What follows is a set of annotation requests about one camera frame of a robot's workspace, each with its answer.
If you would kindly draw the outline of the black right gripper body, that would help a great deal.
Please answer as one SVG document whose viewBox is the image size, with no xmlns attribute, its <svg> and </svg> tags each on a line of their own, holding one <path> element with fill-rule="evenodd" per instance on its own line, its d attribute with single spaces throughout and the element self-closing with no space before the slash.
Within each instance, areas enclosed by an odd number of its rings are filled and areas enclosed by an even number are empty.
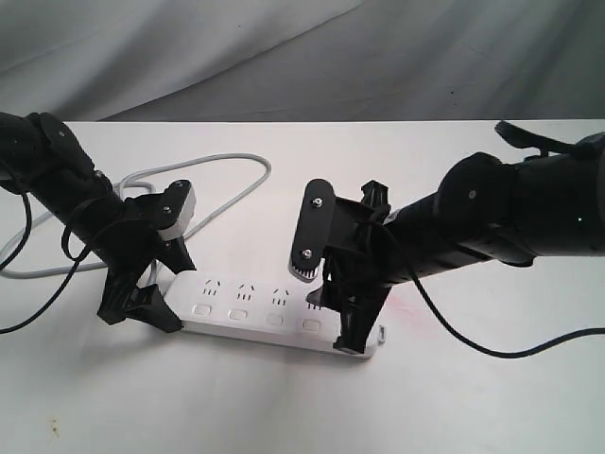
<svg viewBox="0 0 605 454">
<path fill-rule="evenodd" d="M 403 248 L 387 232 L 389 189 L 371 180 L 361 186 L 359 201 L 336 198 L 324 248 L 322 286 L 357 292 L 390 288 L 411 280 Z"/>
</svg>

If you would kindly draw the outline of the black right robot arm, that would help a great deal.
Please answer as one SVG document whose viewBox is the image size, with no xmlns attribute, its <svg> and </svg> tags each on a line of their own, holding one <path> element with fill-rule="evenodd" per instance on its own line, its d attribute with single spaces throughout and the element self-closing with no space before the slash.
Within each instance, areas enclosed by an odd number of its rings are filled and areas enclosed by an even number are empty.
<svg viewBox="0 0 605 454">
<path fill-rule="evenodd" d="M 303 281 L 321 279 L 307 299 L 339 316 L 338 351 L 365 351 L 396 285 L 490 261 L 528 268 L 542 256 L 603 255 L 603 134 L 564 143 L 507 121 L 495 131 L 530 155 L 506 164 L 475 153 L 400 209 L 376 181 L 359 201 L 323 179 L 307 184 L 290 267 Z"/>
</svg>

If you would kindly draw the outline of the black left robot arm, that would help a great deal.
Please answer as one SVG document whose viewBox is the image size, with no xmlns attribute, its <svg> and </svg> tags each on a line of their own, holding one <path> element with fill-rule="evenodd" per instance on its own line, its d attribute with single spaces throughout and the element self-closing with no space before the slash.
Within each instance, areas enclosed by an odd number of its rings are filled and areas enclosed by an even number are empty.
<svg viewBox="0 0 605 454">
<path fill-rule="evenodd" d="M 137 282 L 154 261 L 175 274 L 194 269 L 184 244 L 196 203 L 189 181 L 121 199 L 72 131 L 50 113 L 1 115 L 1 166 L 2 188 L 24 189 L 64 225 L 63 249 L 76 236 L 107 266 L 99 318 L 107 324 L 132 319 L 165 333 L 182 329 L 158 286 Z"/>
</svg>

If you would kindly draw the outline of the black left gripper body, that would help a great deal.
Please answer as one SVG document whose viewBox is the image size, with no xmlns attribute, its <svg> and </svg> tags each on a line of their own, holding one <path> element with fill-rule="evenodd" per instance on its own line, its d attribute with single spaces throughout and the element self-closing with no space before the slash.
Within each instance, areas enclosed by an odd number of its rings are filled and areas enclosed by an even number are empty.
<svg viewBox="0 0 605 454">
<path fill-rule="evenodd" d="M 97 316 L 107 324 L 128 319 L 124 304 L 137 282 L 163 246 L 155 223 L 158 196 L 139 196 L 121 201 L 111 193 L 88 199 L 72 211 L 66 221 L 65 236 L 76 235 L 86 253 L 94 253 L 108 267 Z"/>
</svg>

